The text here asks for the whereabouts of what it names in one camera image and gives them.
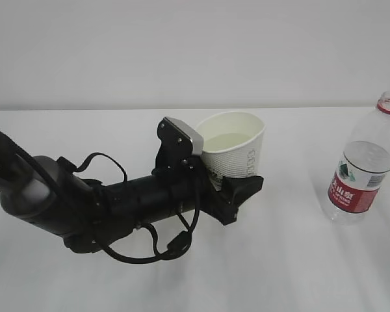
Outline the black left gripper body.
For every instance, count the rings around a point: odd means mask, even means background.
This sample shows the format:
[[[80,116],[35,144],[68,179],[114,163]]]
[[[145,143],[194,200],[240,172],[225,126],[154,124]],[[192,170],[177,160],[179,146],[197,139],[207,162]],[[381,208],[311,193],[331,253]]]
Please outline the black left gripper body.
[[[228,196],[215,189],[200,157],[172,162],[158,155],[151,173],[160,183],[161,190],[165,191],[165,206],[171,213],[177,212],[180,205],[184,211],[192,210],[199,201],[200,211],[222,225],[237,221],[239,209]]]

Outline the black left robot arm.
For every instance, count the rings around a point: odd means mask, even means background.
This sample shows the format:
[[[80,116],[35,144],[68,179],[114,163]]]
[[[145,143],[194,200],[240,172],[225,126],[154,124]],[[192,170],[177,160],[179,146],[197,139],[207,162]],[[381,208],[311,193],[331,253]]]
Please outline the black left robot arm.
[[[239,207],[263,186],[259,175],[225,177],[220,189],[209,178],[201,153],[202,137],[181,120],[165,117],[157,128],[161,146],[151,174],[104,185],[81,179],[94,156],[76,166],[64,157],[31,156],[0,131],[0,204],[3,210],[52,233],[77,254],[104,251],[117,261],[148,264],[177,259],[192,243],[200,213],[223,225],[236,221]],[[183,213],[183,231],[151,257],[121,255],[111,244],[139,228],[147,229],[153,243],[153,223]]]

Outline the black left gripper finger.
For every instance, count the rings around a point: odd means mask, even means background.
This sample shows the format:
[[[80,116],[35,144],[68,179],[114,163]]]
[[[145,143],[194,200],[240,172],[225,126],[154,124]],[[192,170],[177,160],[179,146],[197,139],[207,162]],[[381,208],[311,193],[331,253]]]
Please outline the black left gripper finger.
[[[221,195],[228,204],[240,207],[262,189],[263,183],[264,178],[259,175],[243,178],[223,177]]]

